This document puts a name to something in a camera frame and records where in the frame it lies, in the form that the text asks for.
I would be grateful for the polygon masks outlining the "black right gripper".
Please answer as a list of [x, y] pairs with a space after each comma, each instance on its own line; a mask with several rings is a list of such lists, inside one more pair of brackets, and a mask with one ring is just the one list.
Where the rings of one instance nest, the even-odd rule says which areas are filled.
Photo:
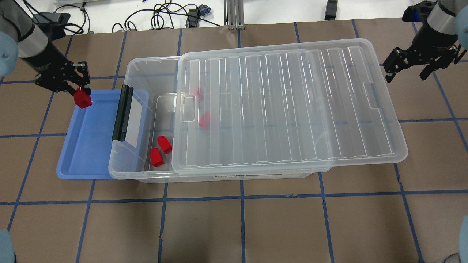
[[456, 34], [438, 32], [423, 22], [411, 46], [406, 50], [394, 48], [383, 62], [386, 81], [390, 83], [397, 73], [416, 65], [425, 65], [419, 76], [426, 80], [434, 71], [457, 64], [467, 53], [461, 44], [455, 45], [457, 41]]

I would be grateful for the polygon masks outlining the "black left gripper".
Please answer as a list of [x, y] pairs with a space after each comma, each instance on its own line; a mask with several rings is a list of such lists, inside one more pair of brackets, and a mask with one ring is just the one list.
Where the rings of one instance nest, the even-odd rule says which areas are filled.
[[63, 91], [74, 96], [76, 89], [69, 84], [70, 82], [77, 85], [87, 95], [91, 95], [87, 62], [65, 61], [58, 65], [51, 65], [47, 70], [37, 74], [34, 79], [35, 85], [42, 88], [52, 92]]

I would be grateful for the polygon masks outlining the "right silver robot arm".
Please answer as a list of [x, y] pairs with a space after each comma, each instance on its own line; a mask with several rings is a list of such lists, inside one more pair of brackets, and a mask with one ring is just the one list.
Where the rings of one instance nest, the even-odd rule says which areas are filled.
[[396, 47], [384, 61], [386, 81], [415, 65], [424, 65], [419, 76], [426, 80], [434, 71], [461, 61], [468, 45], [467, 11], [466, 0], [424, 0], [409, 6], [402, 20], [422, 25], [408, 49]]

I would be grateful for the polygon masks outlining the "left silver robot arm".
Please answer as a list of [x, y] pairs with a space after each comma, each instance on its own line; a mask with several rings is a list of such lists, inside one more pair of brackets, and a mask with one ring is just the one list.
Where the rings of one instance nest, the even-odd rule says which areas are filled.
[[69, 61], [16, 1], [0, 2], [0, 31], [1, 77], [22, 59], [36, 71], [36, 85], [72, 96], [91, 95], [87, 63]]

